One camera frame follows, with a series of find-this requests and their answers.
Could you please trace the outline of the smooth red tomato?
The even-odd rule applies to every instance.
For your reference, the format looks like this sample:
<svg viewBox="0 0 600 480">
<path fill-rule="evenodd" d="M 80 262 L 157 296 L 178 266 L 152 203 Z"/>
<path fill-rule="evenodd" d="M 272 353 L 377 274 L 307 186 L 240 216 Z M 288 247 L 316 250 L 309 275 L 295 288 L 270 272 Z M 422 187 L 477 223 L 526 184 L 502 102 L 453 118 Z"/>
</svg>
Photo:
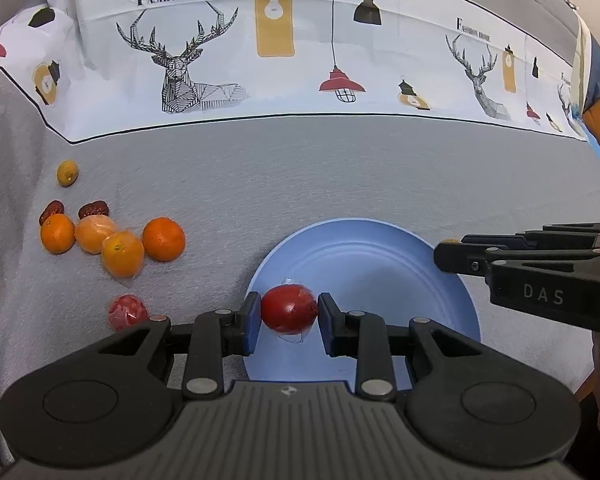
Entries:
<svg viewBox="0 0 600 480">
<path fill-rule="evenodd" d="M 262 322 L 281 335 L 297 335 L 308 330 L 318 315 L 317 301 L 306 286 L 279 285 L 261 299 Z"/>
</svg>

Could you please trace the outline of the crinkly red tomato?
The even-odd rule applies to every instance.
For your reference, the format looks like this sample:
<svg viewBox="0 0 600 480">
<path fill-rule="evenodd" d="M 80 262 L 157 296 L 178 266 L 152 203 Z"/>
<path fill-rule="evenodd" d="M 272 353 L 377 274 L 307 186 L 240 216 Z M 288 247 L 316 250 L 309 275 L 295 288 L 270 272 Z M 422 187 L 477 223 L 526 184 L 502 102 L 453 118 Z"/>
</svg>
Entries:
<svg viewBox="0 0 600 480">
<path fill-rule="evenodd" d="M 108 307 L 107 315 L 109 325 L 115 332 L 125 330 L 149 318 L 143 301 L 134 295 L 114 298 Z"/>
</svg>

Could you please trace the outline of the bare orange mandarin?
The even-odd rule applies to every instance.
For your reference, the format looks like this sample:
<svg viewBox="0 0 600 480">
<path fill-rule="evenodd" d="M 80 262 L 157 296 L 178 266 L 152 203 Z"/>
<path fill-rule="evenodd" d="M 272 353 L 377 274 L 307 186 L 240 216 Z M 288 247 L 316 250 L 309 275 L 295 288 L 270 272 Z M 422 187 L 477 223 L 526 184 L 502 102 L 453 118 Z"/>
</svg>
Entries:
<svg viewBox="0 0 600 480">
<path fill-rule="evenodd" d="M 166 217 L 150 220 L 143 229 L 142 241 L 147 255 L 159 262 L 174 261 L 186 247 L 184 231 Z"/>
<path fill-rule="evenodd" d="M 40 229 L 44 248 L 53 255 L 61 255 L 74 245 L 74 224 L 65 214 L 52 214 Z"/>
</svg>

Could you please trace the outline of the plastic orange mandarin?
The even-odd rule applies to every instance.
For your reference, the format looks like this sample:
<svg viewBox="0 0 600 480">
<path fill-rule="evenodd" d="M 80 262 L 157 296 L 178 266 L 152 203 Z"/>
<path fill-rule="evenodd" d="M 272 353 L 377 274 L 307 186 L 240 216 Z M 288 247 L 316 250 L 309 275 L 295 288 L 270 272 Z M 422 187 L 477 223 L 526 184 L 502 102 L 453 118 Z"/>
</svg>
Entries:
<svg viewBox="0 0 600 480">
<path fill-rule="evenodd" d="M 117 280 L 130 280 L 144 265 L 143 243 L 131 231 L 117 231 L 102 242 L 102 265 Z"/>
</svg>

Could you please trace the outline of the pale orange mandarin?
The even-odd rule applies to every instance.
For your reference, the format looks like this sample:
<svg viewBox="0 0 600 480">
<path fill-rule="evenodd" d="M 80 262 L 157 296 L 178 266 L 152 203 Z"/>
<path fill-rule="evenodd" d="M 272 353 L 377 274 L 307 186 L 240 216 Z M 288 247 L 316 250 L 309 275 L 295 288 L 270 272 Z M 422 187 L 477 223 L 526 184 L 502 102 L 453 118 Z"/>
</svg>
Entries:
<svg viewBox="0 0 600 480">
<path fill-rule="evenodd" d="M 82 218 L 74 229 L 74 237 L 84 252 L 99 255 L 102 243 L 106 238 L 117 232 L 117 223 L 104 214 L 91 214 Z"/>
</svg>

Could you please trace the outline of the dark red jujube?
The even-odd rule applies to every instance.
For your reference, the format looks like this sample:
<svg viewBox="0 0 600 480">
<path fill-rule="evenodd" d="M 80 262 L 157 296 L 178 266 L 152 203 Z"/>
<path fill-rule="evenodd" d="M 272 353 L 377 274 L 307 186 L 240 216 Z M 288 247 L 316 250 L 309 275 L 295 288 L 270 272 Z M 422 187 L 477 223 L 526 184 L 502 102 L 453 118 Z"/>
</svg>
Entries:
<svg viewBox="0 0 600 480">
<path fill-rule="evenodd" d="M 83 205 L 78 211 L 80 219 L 88 216 L 108 216 L 110 214 L 109 206 L 104 200 L 95 200 L 94 202 Z"/>
<path fill-rule="evenodd" d="M 38 224 L 42 226 L 44 222 L 53 216 L 54 214 L 63 214 L 65 212 L 65 206 L 61 203 L 60 200 L 52 200 L 47 204 L 44 210 L 40 214 L 40 218 L 38 218 Z"/>
</svg>

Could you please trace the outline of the small yellow fruit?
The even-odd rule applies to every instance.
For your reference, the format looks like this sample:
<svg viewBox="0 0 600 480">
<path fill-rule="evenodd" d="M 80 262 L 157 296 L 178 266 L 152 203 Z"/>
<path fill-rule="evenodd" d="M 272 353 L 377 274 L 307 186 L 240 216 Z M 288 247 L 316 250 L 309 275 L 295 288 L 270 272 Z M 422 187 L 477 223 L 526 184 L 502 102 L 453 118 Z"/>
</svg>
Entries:
<svg viewBox="0 0 600 480">
<path fill-rule="evenodd" d="M 78 164 L 71 159 L 61 162 L 57 168 L 56 178 L 60 186 L 68 188 L 76 183 L 80 174 Z"/>
</svg>

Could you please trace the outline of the blue round plate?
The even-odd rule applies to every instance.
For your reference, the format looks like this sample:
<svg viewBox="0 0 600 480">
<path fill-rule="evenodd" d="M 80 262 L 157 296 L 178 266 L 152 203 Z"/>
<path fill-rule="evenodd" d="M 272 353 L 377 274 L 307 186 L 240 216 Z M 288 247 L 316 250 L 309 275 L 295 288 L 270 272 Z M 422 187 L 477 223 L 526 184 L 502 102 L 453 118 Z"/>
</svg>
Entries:
<svg viewBox="0 0 600 480">
<path fill-rule="evenodd" d="M 265 294 L 283 284 L 306 286 L 314 295 L 328 292 L 341 311 L 378 314 L 389 325 L 430 318 L 473 340 L 481 338 L 462 280 L 437 268 L 428 243 L 386 222 L 334 219 L 288 236 L 263 259 L 248 288 Z M 287 338 L 262 327 L 245 368 L 260 382 L 352 384 L 355 375 L 354 359 L 325 353 L 318 327 Z"/>
</svg>

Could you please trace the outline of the grey deer print sofa cover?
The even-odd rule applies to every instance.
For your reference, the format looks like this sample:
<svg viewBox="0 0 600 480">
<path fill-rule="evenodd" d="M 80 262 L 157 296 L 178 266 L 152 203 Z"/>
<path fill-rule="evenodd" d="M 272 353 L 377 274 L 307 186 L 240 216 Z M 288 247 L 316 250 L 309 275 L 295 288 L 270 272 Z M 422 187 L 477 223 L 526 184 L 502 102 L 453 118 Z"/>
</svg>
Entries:
<svg viewBox="0 0 600 480">
<path fill-rule="evenodd" d="M 178 222 L 184 255 L 126 284 L 176 322 L 331 218 L 430 243 L 599 222 L 565 113 L 579 28 L 565 0 L 0 0 L 0 396 L 105 336 L 124 289 L 46 252 L 52 200 Z"/>
</svg>

